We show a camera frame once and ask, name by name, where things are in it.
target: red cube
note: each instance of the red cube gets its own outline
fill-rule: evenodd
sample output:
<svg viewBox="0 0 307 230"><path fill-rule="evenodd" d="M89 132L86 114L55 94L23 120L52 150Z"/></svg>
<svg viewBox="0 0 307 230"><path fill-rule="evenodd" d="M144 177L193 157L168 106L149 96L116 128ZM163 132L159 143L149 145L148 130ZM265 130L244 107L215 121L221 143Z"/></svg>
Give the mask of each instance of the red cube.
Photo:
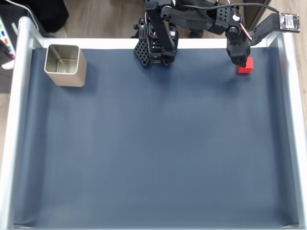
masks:
<svg viewBox="0 0 307 230"><path fill-rule="evenodd" d="M254 58L248 57L248 61L246 62L246 67L238 66L238 73L251 73L254 69Z"/></svg>

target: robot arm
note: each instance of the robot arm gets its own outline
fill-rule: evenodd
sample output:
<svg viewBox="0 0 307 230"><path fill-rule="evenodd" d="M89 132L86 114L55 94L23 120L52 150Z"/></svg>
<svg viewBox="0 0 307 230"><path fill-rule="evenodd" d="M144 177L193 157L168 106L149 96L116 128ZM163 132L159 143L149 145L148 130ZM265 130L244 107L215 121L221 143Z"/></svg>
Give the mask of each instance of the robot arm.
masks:
<svg viewBox="0 0 307 230"><path fill-rule="evenodd" d="M205 0L146 0L145 11L146 18L134 26L139 30L135 53L144 66L149 63L168 65L174 61L179 39L177 26L217 35L225 33L228 55L234 64L242 67L246 66L250 47L271 32L299 33L298 15L280 13L271 14L254 31L247 32L238 4Z"/></svg>

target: square metal container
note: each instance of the square metal container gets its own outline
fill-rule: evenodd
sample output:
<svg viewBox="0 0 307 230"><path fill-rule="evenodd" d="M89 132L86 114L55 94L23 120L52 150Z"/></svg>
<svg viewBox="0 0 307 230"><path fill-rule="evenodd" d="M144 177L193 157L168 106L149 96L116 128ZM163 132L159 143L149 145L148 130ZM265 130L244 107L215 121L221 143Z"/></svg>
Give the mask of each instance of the square metal container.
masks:
<svg viewBox="0 0 307 230"><path fill-rule="evenodd" d="M58 86L82 87L85 84L87 62L77 46L48 47L45 72Z"/></svg>

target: aluminum frame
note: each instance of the aluminum frame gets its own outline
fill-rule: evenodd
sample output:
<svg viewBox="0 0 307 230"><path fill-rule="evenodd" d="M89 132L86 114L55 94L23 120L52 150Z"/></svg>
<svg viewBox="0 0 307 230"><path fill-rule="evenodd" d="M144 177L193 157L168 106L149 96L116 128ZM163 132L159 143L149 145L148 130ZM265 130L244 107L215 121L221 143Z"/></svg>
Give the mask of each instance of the aluminum frame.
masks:
<svg viewBox="0 0 307 230"><path fill-rule="evenodd" d="M82 49L134 49L137 42L137 39L43 38L28 17L22 17L19 20L15 68L0 176L0 230L21 228L13 224L14 202L33 49L47 48L50 44L77 45ZM289 227L306 229L307 139L293 35L272 33L255 47L277 47L279 49L299 217L299 226ZM180 39L178 48L226 48L226 39Z"/></svg>

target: blue fabric surface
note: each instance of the blue fabric surface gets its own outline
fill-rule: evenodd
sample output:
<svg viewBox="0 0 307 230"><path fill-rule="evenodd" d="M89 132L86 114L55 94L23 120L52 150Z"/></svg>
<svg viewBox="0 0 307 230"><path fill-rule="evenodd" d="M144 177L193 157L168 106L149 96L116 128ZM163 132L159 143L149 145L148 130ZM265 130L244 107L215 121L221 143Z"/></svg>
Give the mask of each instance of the blue fabric surface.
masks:
<svg viewBox="0 0 307 230"><path fill-rule="evenodd" d="M15 224L35 228L298 223L278 51L240 75L224 49L144 69L83 50L85 86L56 86L33 52Z"/></svg>

